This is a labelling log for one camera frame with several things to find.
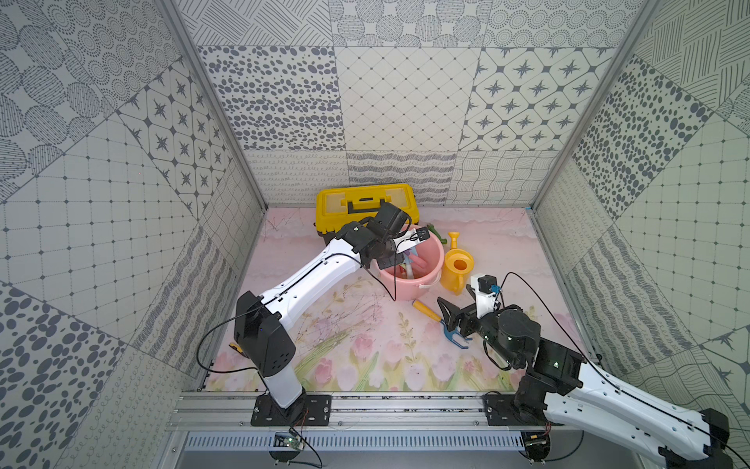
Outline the blue fork yellow handle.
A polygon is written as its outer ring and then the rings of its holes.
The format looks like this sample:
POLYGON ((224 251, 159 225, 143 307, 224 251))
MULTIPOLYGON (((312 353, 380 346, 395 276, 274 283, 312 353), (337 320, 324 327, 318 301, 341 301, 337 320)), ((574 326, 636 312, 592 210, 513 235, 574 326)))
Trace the blue fork yellow handle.
POLYGON ((419 300, 412 302, 413 308, 428 318, 431 322, 425 327, 425 341, 438 345, 450 343, 460 350, 468 350, 471 338, 462 339, 457 331, 449 331, 443 317, 419 300))

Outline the pink plastic bucket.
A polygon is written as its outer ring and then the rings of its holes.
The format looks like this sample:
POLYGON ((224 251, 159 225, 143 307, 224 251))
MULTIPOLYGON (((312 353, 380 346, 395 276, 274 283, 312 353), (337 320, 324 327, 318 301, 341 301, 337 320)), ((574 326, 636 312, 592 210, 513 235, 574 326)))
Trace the pink plastic bucket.
POLYGON ((396 251, 376 260, 381 281, 392 287, 396 301, 411 302, 426 294, 441 279, 445 250, 428 228, 416 227, 393 240, 396 251))

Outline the yellow watering can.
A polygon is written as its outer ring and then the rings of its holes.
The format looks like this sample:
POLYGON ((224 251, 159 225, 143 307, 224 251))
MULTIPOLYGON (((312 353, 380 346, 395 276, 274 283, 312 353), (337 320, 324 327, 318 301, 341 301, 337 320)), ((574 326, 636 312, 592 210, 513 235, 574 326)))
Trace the yellow watering can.
POLYGON ((448 236, 449 250, 445 253, 439 282, 447 291, 460 295, 470 281, 475 260, 468 251, 458 246, 459 232, 449 232, 448 236))

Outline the purple shovel pink handle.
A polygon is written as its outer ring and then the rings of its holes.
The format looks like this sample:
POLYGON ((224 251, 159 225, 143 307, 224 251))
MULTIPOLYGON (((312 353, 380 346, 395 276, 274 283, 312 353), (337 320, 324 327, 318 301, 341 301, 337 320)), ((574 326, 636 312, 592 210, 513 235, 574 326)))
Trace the purple shovel pink handle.
POLYGON ((416 247, 410 248, 410 250, 404 252, 404 255, 404 262, 408 260, 413 264, 416 273, 415 279, 418 279, 418 277, 425 277, 425 275, 428 275, 432 271, 430 263, 419 255, 416 247))

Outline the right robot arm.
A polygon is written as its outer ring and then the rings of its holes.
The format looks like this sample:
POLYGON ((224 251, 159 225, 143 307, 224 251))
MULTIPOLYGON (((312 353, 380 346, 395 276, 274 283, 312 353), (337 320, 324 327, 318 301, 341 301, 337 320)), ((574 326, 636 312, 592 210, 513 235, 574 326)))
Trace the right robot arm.
POLYGON ((730 468, 729 420, 713 408, 688 410, 656 398, 541 335, 517 305, 493 298, 437 306, 450 330, 476 334, 523 376, 511 404, 520 418, 562 424, 615 443, 664 468, 730 468))

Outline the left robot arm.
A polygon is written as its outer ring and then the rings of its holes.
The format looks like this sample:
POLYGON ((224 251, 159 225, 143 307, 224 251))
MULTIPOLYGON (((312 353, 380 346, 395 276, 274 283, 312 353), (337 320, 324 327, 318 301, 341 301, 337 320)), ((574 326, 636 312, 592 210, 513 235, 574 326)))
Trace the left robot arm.
POLYGON ((290 330, 324 293, 374 261, 396 260, 400 248, 421 242, 412 217, 389 202, 373 216, 345 224, 312 261, 279 285, 236 302, 234 342, 252 361, 275 404, 285 412, 304 404, 305 390, 292 367, 290 330))

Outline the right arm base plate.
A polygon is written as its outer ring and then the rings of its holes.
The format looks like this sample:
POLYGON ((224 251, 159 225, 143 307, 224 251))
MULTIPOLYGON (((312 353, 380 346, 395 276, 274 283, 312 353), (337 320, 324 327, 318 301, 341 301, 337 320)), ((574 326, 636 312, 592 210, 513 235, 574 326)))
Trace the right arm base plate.
POLYGON ((519 410, 515 404, 515 396, 497 392, 488 392, 482 396, 484 415, 490 427, 546 427, 551 423, 541 410, 519 410))

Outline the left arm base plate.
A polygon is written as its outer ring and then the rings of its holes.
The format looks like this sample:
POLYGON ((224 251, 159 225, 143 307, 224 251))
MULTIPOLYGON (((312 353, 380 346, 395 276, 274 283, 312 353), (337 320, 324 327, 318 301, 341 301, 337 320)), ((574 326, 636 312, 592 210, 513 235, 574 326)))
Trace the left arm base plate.
POLYGON ((329 424, 331 395, 305 392, 288 408, 280 406, 270 394, 255 400, 251 418, 253 427, 325 427, 329 424))

